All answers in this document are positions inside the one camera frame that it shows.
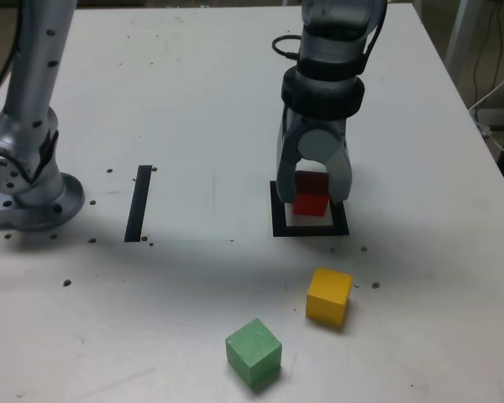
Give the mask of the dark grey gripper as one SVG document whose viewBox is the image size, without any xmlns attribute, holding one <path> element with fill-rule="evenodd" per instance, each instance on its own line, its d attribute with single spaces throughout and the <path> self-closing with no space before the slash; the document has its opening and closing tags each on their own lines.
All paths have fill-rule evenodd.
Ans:
<svg viewBox="0 0 504 403">
<path fill-rule="evenodd" d="M 323 165 L 328 191 L 335 203 L 348 199 L 352 168 L 344 141 L 346 121 L 324 121 L 305 117 L 289 107 L 283 109 L 277 143 L 276 189 L 282 202 L 297 198 L 295 172 L 301 158 Z"/>
</svg>

